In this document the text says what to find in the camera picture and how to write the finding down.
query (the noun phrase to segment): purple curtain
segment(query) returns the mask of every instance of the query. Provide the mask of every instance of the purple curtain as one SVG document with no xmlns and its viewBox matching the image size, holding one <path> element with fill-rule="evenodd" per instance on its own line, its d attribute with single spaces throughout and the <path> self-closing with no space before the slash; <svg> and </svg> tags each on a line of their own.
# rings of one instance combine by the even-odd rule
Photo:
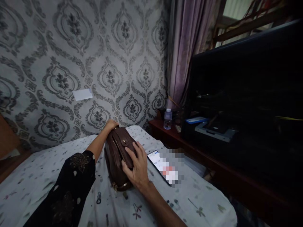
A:
<svg viewBox="0 0 303 227">
<path fill-rule="evenodd" d="M 173 0 L 168 39 L 168 95 L 179 106 L 187 89 L 190 59 L 201 53 L 207 38 L 215 0 Z M 168 98 L 167 108 L 176 106 Z"/>
</svg>

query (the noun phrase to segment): gray patterned wall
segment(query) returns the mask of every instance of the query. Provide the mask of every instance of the gray patterned wall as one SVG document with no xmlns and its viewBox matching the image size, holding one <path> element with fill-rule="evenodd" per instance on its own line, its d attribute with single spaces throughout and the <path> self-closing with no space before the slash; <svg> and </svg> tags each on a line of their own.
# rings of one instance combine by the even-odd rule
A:
<svg viewBox="0 0 303 227">
<path fill-rule="evenodd" d="M 0 111 L 39 151 L 166 104 L 169 0 L 0 0 Z M 75 101 L 73 90 L 93 98 Z"/>
</svg>

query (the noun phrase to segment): television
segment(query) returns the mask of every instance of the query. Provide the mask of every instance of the television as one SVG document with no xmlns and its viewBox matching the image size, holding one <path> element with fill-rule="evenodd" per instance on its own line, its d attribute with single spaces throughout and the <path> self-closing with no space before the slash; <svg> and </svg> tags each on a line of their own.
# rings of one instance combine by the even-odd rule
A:
<svg viewBox="0 0 303 227">
<path fill-rule="evenodd" d="M 303 20 L 195 55 L 182 138 L 288 194 L 303 166 Z M 202 116 L 237 129 L 227 143 L 196 132 Z"/>
</svg>

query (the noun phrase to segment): leather bag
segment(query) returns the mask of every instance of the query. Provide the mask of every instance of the leather bag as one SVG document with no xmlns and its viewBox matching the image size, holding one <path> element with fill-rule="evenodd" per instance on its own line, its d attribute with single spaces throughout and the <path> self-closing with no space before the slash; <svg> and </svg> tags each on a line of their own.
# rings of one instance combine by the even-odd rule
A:
<svg viewBox="0 0 303 227">
<path fill-rule="evenodd" d="M 110 182 L 115 191 L 126 191 L 133 185 L 123 172 L 121 161 L 124 160 L 127 167 L 132 170 L 134 167 L 133 160 L 126 152 L 125 147 L 131 149 L 136 157 L 137 152 L 133 146 L 135 140 L 123 127 L 115 127 L 107 136 L 104 148 L 104 155 Z"/>
</svg>

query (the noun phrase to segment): human hand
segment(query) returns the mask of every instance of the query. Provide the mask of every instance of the human hand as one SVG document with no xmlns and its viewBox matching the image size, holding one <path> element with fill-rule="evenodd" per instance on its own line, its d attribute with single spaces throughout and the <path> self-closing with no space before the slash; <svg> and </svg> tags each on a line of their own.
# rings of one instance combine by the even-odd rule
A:
<svg viewBox="0 0 303 227">
<path fill-rule="evenodd" d="M 110 131 L 113 130 L 115 127 L 117 127 L 119 125 L 118 122 L 114 121 L 113 119 L 109 119 L 107 122 L 106 122 L 106 125 L 104 128 L 107 128 L 109 129 Z"/>
<path fill-rule="evenodd" d="M 137 142 L 138 146 L 135 142 L 133 142 L 133 146 L 137 151 L 138 158 L 135 153 L 132 152 L 128 147 L 125 147 L 126 152 L 132 158 L 134 163 L 134 168 L 131 171 L 125 162 L 122 160 L 122 168 L 125 172 L 128 179 L 131 183 L 141 192 L 143 193 L 149 184 L 149 179 L 147 176 L 147 154 L 145 153 L 144 148 L 141 146 L 139 142 Z"/>
</svg>

